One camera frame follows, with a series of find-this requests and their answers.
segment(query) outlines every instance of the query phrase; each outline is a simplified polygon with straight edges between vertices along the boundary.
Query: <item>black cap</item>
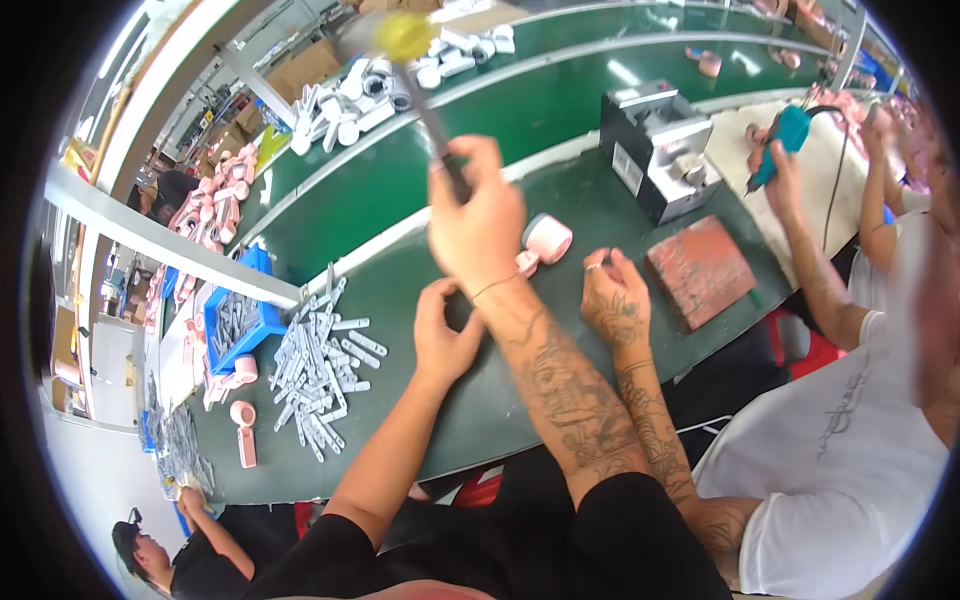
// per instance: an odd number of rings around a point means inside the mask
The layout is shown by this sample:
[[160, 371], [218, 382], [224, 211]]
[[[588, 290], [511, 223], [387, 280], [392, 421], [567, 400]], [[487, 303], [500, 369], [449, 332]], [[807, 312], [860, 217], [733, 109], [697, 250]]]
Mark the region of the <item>black cap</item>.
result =
[[147, 581], [147, 571], [145, 571], [143, 567], [140, 566], [140, 563], [136, 561], [136, 558], [133, 557], [133, 552], [136, 550], [136, 537], [139, 534], [139, 525], [117, 521], [117, 523], [113, 525], [113, 547], [116, 548], [117, 554], [120, 555], [120, 558], [127, 566], [127, 570], [131, 575], [136, 575], [140, 579]]

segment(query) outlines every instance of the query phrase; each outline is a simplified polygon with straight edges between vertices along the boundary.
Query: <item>white t-shirt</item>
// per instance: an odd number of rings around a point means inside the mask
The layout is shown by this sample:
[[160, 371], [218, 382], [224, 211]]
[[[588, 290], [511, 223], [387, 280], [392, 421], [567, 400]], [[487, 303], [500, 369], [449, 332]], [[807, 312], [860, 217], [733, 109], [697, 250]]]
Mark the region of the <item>white t-shirt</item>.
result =
[[[922, 192], [905, 189], [902, 197], [906, 212], [893, 222], [897, 237], [900, 237], [907, 219], [930, 209], [930, 197]], [[862, 250], [857, 250], [853, 257], [847, 289], [857, 306], [879, 311], [887, 309], [887, 276], [870, 262]]]
[[740, 589], [843, 598], [903, 552], [926, 515], [948, 450], [911, 403], [871, 311], [860, 346], [758, 397], [693, 470], [705, 498], [761, 498], [740, 549]]

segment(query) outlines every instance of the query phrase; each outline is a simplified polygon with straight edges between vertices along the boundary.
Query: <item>black cable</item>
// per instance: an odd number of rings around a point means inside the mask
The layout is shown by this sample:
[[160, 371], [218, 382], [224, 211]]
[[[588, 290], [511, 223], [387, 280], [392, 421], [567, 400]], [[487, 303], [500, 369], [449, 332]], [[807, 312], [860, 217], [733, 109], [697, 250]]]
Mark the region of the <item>black cable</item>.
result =
[[814, 107], [809, 109], [806, 113], [810, 115], [810, 118], [817, 116], [821, 112], [839, 112], [843, 116], [844, 122], [844, 134], [843, 134], [843, 146], [840, 148], [840, 164], [837, 165], [837, 177], [833, 182], [833, 192], [830, 193], [830, 204], [827, 207], [827, 219], [824, 221], [824, 246], [823, 252], [827, 252], [827, 231], [830, 227], [830, 214], [833, 212], [833, 201], [836, 200], [837, 196], [837, 186], [840, 184], [840, 171], [843, 169], [843, 157], [847, 153], [847, 140], [850, 138], [850, 122], [847, 120], [847, 115], [843, 113], [838, 107], [822, 105], [819, 107]]

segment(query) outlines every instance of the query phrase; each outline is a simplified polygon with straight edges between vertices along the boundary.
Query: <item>person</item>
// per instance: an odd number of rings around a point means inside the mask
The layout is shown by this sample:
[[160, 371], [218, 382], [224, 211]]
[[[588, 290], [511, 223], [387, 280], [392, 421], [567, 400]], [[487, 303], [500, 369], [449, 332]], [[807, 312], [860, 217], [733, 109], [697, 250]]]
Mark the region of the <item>person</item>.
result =
[[292, 505], [227, 506], [213, 518], [204, 504], [201, 492], [182, 488], [177, 509], [190, 537], [172, 562], [138, 518], [114, 524], [113, 545], [130, 574], [178, 600], [238, 598], [299, 538]]
[[[595, 270], [585, 304], [651, 472], [731, 589], [842, 598], [906, 548], [947, 462], [960, 419], [956, 264], [936, 222], [917, 217], [898, 244], [889, 315], [853, 304], [804, 217], [796, 157], [778, 141], [771, 151], [767, 199], [813, 317], [846, 356], [754, 399], [691, 472], [646, 343], [647, 290], [621, 254]], [[628, 333], [614, 312], [638, 325]]]
[[127, 206], [167, 226], [200, 180], [180, 171], [163, 171], [153, 185], [135, 185]]
[[[526, 212], [500, 172], [496, 142], [463, 136], [449, 150], [469, 159], [464, 175], [473, 195], [460, 206], [449, 177], [432, 168], [429, 246], [453, 278], [420, 294], [410, 383], [324, 513], [246, 597], [730, 598], [651, 476], [626, 407], [518, 275]], [[444, 298], [458, 289], [474, 306], [460, 333], [444, 319]], [[544, 476], [556, 475], [563, 501], [539, 500], [530, 487], [513, 494], [512, 511], [482, 513], [378, 554], [444, 397], [473, 362], [485, 326], [553, 462]], [[507, 476], [505, 468], [505, 487]]]
[[[948, 235], [960, 231], [957, 214], [957, 187], [945, 147], [939, 143], [928, 113], [920, 112], [914, 133], [926, 139], [923, 157], [908, 165], [916, 171], [922, 164], [926, 192], [904, 189], [894, 180], [884, 147], [886, 131], [868, 118], [861, 128], [864, 147], [870, 161], [860, 207], [858, 238], [860, 250], [850, 266], [848, 287], [860, 306], [883, 311], [886, 308], [886, 276], [890, 272], [897, 238], [903, 225], [914, 215], [929, 212]], [[884, 223], [883, 206], [888, 205], [897, 219]]]

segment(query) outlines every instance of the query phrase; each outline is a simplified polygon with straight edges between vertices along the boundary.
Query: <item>tattoo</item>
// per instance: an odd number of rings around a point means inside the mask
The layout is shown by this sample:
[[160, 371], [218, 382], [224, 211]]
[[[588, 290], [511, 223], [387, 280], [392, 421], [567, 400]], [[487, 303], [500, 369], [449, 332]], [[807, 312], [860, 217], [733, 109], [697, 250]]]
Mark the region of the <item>tattoo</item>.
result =
[[747, 521], [759, 506], [757, 498], [712, 498], [688, 523], [731, 589], [740, 588], [740, 545]]
[[[520, 385], [540, 400], [546, 420], [573, 453], [576, 469], [592, 468], [600, 479], [638, 470], [643, 457], [623, 404], [545, 311], [536, 313], [524, 337], [511, 344], [529, 344], [541, 320], [546, 320], [544, 339], [523, 365]], [[564, 471], [570, 475], [576, 469]]]
[[584, 301], [584, 313], [594, 328], [614, 348], [626, 348], [639, 337], [637, 333], [646, 326], [639, 317], [636, 304], [627, 301], [619, 292], [607, 301], [591, 291]]
[[620, 395], [634, 418], [634, 429], [646, 452], [650, 474], [660, 482], [673, 503], [680, 505], [695, 494], [693, 478], [663, 394], [651, 396], [634, 381], [634, 373], [646, 367], [653, 367], [653, 361], [639, 361], [623, 370], [615, 370], [613, 374]]

